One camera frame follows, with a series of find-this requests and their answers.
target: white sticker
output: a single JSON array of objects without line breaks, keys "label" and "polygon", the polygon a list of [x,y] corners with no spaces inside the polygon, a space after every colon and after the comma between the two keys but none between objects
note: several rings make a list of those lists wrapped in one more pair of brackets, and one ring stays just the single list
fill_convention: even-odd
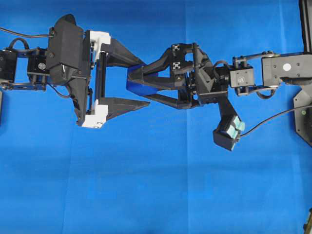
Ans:
[{"label": "white sticker", "polygon": [[285,72],[290,71],[291,68],[292,68],[292,66],[289,63],[285,63],[283,65],[283,69],[284,69]]}]

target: black cable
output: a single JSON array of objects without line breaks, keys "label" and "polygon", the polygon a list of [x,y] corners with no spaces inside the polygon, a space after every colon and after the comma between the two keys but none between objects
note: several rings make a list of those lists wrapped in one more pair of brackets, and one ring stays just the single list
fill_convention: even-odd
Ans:
[{"label": "black cable", "polygon": [[15,38],[13,41],[11,41],[8,48],[12,49],[17,41],[21,41],[24,44],[25,50],[29,50],[29,45],[28,45],[27,41],[23,38]]},{"label": "black cable", "polygon": [[240,137],[245,137],[247,136],[249,133],[253,132],[254,130],[256,130],[258,127],[260,127],[262,124],[265,124],[267,122],[269,122],[270,120],[276,118],[276,117],[279,117],[281,115],[284,115],[284,114],[287,114],[289,112],[292,112],[292,111],[296,111],[296,110],[301,110],[301,109],[306,109],[306,108],[312,108],[312,105],[307,105],[307,106],[301,106],[301,107],[296,107],[296,108],[293,108],[293,109],[290,109],[290,110],[287,110],[287,111],[283,111],[281,113],[278,113],[277,115],[275,116],[272,116],[268,119],[266,119],[265,121],[262,121],[261,123],[259,123],[258,125],[256,125],[255,127],[251,128],[248,132],[240,135]]},{"label": "black cable", "polygon": [[54,91],[61,97],[61,98],[70,98],[71,96],[71,92],[69,92],[69,95],[64,95],[64,94],[61,94],[56,88],[54,88],[50,83],[47,83],[52,89],[54,89]]},{"label": "black cable", "polygon": [[219,76],[219,74],[216,72],[215,68],[216,68],[218,65],[220,65],[220,64],[224,64],[229,70],[231,69],[231,67],[229,66],[229,64],[228,64],[227,61],[220,60],[220,61],[216,62],[216,63],[214,64],[214,66],[213,66],[213,73],[214,73],[214,76],[215,76],[217,79],[219,79],[220,76]]},{"label": "black cable", "polygon": [[270,99],[271,97],[273,97],[275,92],[276,92],[276,89],[271,89],[271,94],[270,95],[264,95],[264,94],[260,93],[260,91],[258,91],[256,93],[257,93],[259,98],[267,100],[267,99]]},{"label": "black cable", "polygon": [[52,38],[53,37],[53,35],[49,35],[49,34],[26,35],[26,34],[22,34],[22,33],[13,32],[11,30],[1,28],[1,27],[0,27],[0,31],[10,33],[10,34],[13,34],[15,36],[19,36],[19,37],[23,37],[23,38]]}]

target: blue backdrop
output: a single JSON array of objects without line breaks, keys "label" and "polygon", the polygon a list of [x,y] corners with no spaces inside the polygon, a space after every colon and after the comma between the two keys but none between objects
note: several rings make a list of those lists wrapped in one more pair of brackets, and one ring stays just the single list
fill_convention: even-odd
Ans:
[{"label": "blue backdrop", "polygon": [[[213,62],[303,50],[297,0],[10,0],[0,8],[0,26],[26,34],[47,33],[72,13],[83,29],[109,32],[145,63],[179,42],[197,42]],[[13,38],[1,33],[1,46]],[[26,65],[19,60],[17,81],[27,80]],[[260,84],[261,61],[252,65]],[[108,69],[107,96],[144,100],[126,91],[126,72]],[[249,129],[291,108],[297,92],[281,86],[264,101],[231,90],[230,100]],[[294,133],[293,114],[232,153],[213,144],[217,105],[185,111],[153,102],[100,130],[75,121],[71,101],[51,89],[5,92],[0,233],[302,233],[312,149]]]}]

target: blue cloth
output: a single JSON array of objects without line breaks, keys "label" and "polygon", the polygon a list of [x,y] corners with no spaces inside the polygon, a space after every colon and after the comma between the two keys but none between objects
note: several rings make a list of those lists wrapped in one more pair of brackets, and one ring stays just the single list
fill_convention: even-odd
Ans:
[{"label": "blue cloth", "polygon": [[[180,42],[197,42],[213,62],[303,50],[297,0],[11,0],[0,6],[1,27],[25,34],[47,33],[73,13],[83,29],[109,32],[145,63]],[[1,46],[13,38],[1,33]],[[47,39],[28,41],[47,46]],[[260,84],[261,61],[251,65]],[[25,80],[26,66],[19,60],[17,81]],[[125,90],[126,73],[107,69],[106,95],[145,100]],[[291,108],[298,91],[282,85],[264,101],[231,90],[229,98],[249,129]],[[213,144],[219,118],[217,105],[186,111],[153,102],[93,130],[77,127],[71,100],[51,89],[5,92],[0,233],[302,233],[312,207],[312,149],[294,132],[293,114],[262,126],[232,153]]]}]

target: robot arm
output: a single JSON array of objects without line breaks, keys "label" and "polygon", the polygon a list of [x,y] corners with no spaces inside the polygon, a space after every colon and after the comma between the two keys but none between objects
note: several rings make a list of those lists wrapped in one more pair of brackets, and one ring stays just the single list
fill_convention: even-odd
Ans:
[{"label": "robot arm", "polygon": [[[297,133],[312,146],[312,53],[309,19],[312,18],[312,1],[301,0],[300,11],[305,51],[293,54],[276,54],[272,51],[260,54],[234,57],[232,65],[218,61],[214,65],[196,43],[173,44],[155,62],[130,68],[127,89],[145,98],[160,102],[176,109],[191,109],[210,103],[218,103],[221,121],[214,130],[214,142],[228,150],[233,150],[241,137],[246,136],[269,118],[245,134],[244,122],[228,100],[228,88],[236,94],[247,96],[256,93],[262,99],[271,98],[281,83],[299,85],[302,91],[294,98]],[[186,61],[186,54],[193,54],[192,61]],[[262,85],[256,85],[254,69],[248,64],[251,59],[262,59]],[[170,69],[170,77],[162,78],[158,72]],[[133,83],[140,84],[138,92]],[[161,90],[177,90],[178,98],[157,94]],[[269,90],[270,95],[261,92]]]},{"label": "robot arm", "polygon": [[[84,32],[76,25],[73,15],[66,15],[50,29],[47,37],[49,42],[46,49],[29,49],[27,42],[18,38],[0,51],[0,86],[4,90],[45,91],[47,85],[54,89],[59,85],[65,86],[69,95],[58,94],[72,99],[77,125],[89,128],[100,128],[109,119],[149,105],[149,102],[144,101],[105,97],[108,66],[130,67],[142,63],[108,33]],[[24,43],[24,50],[13,48],[17,40]],[[28,59],[27,83],[15,83],[18,58]],[[89,82],[95,64],[96,87],[92,103],[93,90]]]}]

